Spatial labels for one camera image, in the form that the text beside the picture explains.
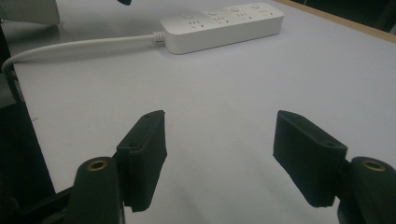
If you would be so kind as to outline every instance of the power strip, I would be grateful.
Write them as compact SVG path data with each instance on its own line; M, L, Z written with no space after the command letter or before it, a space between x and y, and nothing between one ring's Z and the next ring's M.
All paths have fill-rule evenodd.
M164 43L171 53L184 54L276 35L283 12L265 3L191 12L161 20Z

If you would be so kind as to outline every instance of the white table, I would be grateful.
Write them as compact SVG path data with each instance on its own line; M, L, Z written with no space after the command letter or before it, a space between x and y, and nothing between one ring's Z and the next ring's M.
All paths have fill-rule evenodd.
M12 54L60 42L147 35L159 19L248 1L59 0L59 29L6 22ZM86 160L112 156L144 114L166 112L168 158L150 209L128 223L338 223L273 158L276 112L299 113L396 167L396 45L301 10L281 33L173 55L149 42L53 52L16 65L56 190Z

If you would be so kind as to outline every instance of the white power cord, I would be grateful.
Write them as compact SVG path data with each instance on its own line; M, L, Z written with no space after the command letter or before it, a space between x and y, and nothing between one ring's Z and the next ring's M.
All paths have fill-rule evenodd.
M82 47L82 46L94 46L101 45L105 43L116 43L116 42L130 42L130 41L141 41L141 40L153 40L155 42L163 42L164 36L163 32L154 32L152 35L139 35L139 36L129 36L129 37L118 37L118 38L106 38L106 39L93 39L93 40L81 40L57 45L50 45L38 49L29 49L25 52L19 53L7 59L2 67L2 73L12 79L17 79L15 76L11 74L10 67L12 64L20 62L32 55L37 53L47 52L56 49L67 49L72 47Z

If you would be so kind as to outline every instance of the power outlet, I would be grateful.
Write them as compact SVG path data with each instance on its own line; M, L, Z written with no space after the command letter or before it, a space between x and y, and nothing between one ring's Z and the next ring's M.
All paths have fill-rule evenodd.
M283 12L265 3L190 12L161 20L164 43L175 54L210 49L280 31Z

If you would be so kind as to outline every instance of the screw hole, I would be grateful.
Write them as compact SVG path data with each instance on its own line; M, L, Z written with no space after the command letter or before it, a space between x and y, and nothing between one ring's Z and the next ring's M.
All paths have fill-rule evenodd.
M376 161L363 161L362 164L370 169L370 170L374 170L374 171L378 171L378 172L384 172L385 170L387 170L385 168L385 166L383 166L381 163L376 162Z
M98 171L98 170L103 170L107 167L107 161L99 160L99 161L92 161L90 164L88 164L87 169L89 171Z
M337 145L334 143L325 143L326 146L328 147L336 147Z
M137 147L137 143L136 142L132 142L132 143L128 144L128 147Z

